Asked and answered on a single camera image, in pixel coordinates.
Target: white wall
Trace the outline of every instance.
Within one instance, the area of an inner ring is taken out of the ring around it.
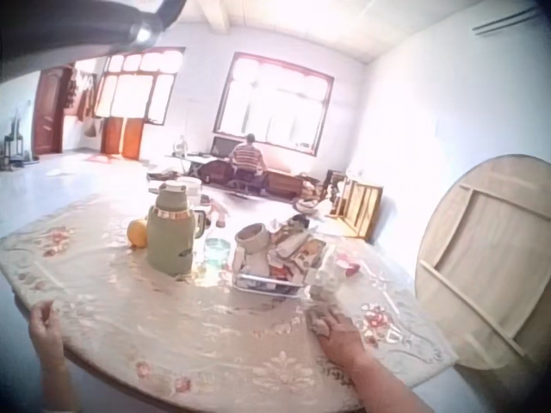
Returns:
[[[107,58],[87,59],[77,62],[76,67],[81,71],[97,74],[96,82],[99,87],[99,82],[103,73],[103,67]],[[84,135],[84,131],[90,127],[91,121],[96,123],[95,137]],[[64,115],[63,117],[63,151],[70,151],[77,148],[89,148],[99,151],[102,145],[102,137],[100,134],[100,121],[85,119],[84,122],[78,120],[77,116]]]
[[[0,84],[0,145],[3,150],[3,137],[11,132],[11,118],[18,109],[22,114],[19,133],[23,136],[23,150],[30,151],[33,127],[34,98],[40,72],[12,79]]]
[[[179,24],[169,29],[158,46],[185,46],[182,69],[170,99],[164,126],[146,125],[143,158],[171,153],[174,139],[186,136],[191,151],[209,151],[216,113],[235,52],[281,59],[335,77],[331,104],[317,157],[262,145],[269,166],[303,166],[324,177],[327,169],[344,170],[352,145],[359,91],[365,66],[352,58],[304,40],[248,28],[229,35],[213,34],[207,25]]]
[[[489,158],[551,161],[551,33],[542,18],[477,37],[527,2],[486,0],[424,30],[366,70],[351,164],[384,185],[376,242],[410,274],[437,202]]]

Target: floral tablecloth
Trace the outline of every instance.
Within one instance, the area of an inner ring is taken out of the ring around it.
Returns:
[[[232,289],[225,270],[177,281],[126,238],[150,198],[98,195],[0,240],[0,270],[26,306],[55,299],[65,345],[102,373],[199,411],[337,412],[360,407],[322,354],[303,299]],[[455,362],[412,294],[364,243],[327,238],[362,260],[337,298],[366,345],[409,386]]]

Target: doorway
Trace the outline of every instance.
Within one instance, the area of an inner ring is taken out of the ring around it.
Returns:
[[[33,118],[33,154],[61,153],[63,109],[71,69],[54,67],[40,73]]]
[[[143,119],[108,117],[103,126],[101,152],[139,160],[143,131]]]

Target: ceiling beam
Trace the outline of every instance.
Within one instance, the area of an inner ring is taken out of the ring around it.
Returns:
[[[230,19],[222,0],[197,0],[210,27],[218,34],[230,32]]]

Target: person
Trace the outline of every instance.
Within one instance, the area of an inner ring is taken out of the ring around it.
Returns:
[[[79,411],[77,394],[65,364],[59,316],[53,309],[53,301],[33,305],[28,334],[40,361],[42,398],[46,411]]]
[[[59,316],[52,301],[31,308],[28,331],[40,360],[42,392],[50,411],[78,411],[77,396],[65,364]],[[432,412],[415,393],[366,351],[352,321],[332,311],[323,320],[328,336],[318,336],[327,358],[352,379],[360,400],[370,413]]]
[[[266,195],[266,163],[262,152],[254,146],[255,135],[249,133],[246,142],[237,145],[230,153],[230,163],[233,167],[233,177],[241,181],[255,182],[260,189],[260,195]]]
[[[322,319],[329,327],[329,335],[317,335],[319,345],[327,358],[350,376],[366,411],[433,411],[363,347],[362,336],[350,318],[328,311]]]
[[[255,141],[255,135],[249,133],[246,136],[246,142],[233,148],[229,158],[237,169],[248,170],[258,175],[259,172],[262,173],[267,168],[262,152],[254,146]]]

